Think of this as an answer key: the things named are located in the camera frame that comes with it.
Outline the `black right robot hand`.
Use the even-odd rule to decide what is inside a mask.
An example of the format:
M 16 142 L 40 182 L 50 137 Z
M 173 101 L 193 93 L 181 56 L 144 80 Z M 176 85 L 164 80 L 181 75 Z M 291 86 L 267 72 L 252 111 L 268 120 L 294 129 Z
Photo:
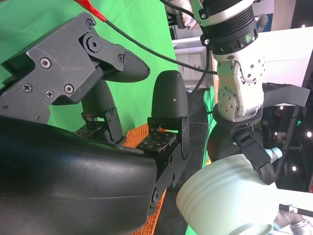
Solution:
M 188 163 L 181 74 L 158 75 L 148 135 L 125 147 L 108 81 L 142 81 L 150 69 L 94 26 L 81 13 L 3 63 L 11 74 L 0 91 L 3 235 L 129 235 Z

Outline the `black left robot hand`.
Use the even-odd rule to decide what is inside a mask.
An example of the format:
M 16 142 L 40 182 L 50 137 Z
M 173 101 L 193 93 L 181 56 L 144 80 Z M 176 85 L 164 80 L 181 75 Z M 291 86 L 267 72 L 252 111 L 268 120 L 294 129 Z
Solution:
M 241 122 L 231 122 L 218 116 L 207 144 L 211 162 L 243 154 L 251 163 L 254 171 L 267 185 L 275 182 L 275 172 L 271 158 L 254 136 L 253 125 L 260 122 L 260 117 L 253 117 Z

